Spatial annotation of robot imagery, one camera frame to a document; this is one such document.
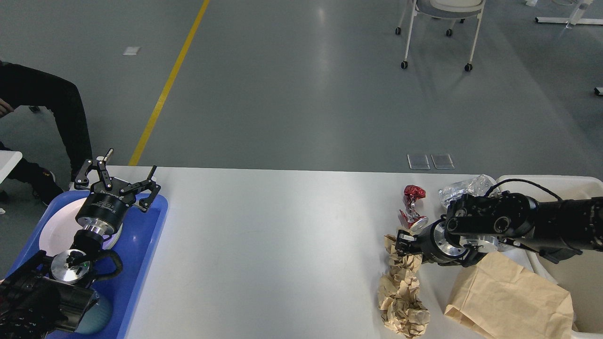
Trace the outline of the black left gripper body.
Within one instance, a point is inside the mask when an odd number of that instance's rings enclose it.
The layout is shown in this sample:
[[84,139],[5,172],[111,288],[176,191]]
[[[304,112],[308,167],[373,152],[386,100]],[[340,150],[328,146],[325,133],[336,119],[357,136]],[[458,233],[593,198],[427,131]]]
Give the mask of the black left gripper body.
[[125,215],[134,204],[134,194],[121,195],[104,188],[94,188],[77,212],[75,220],[86,230],[100,229],[103,234],[116,234]]

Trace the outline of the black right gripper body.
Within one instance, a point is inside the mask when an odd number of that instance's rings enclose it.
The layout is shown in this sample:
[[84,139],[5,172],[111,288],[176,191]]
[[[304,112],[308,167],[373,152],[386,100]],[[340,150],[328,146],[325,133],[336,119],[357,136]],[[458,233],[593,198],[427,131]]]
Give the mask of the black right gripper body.
[[422,256],[422,263],[439,266],[470,267],[486,256],[474,248],[455,247],[446,238],[442,220],[436,221],[419,234],[414,249],[416,254]]

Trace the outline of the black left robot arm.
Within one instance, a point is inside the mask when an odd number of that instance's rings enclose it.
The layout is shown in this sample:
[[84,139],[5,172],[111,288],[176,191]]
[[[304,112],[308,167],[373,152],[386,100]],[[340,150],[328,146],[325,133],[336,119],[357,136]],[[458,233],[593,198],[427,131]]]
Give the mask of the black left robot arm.
[[110,176],[113,152],[86,160],[78,173],[75,188],[89,194],[74,217],[79,228],[69,249],[54,255],[40,249],[2,281],[3,339],[98,333],[110,322],[114,306],[94,284],[117,278],[123,260],[104,244],[117,237],[132,208],[147,212],[160,192],[156,166],[136,183]]

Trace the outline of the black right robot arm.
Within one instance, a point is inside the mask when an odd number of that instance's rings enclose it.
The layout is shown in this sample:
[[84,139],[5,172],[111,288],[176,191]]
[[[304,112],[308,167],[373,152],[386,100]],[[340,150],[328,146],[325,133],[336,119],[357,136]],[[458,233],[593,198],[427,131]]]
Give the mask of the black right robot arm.
[[602,198],[538,202],[521,193],[462,194],[446,214],[418,235],[399,230],[394,245],[398,255],[421,255],[439,266],[470,267],[501,244],[527,250],[557,264],[602,251]]

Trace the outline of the person hand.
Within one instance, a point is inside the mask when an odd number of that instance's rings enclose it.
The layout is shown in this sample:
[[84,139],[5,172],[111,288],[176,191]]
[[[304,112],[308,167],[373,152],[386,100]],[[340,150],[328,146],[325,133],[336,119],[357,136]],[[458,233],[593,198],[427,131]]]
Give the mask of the person hand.
[[7,114],[13,113],[15,109],[9,105],[4,99],[0,99],[0,117],[7,116]]

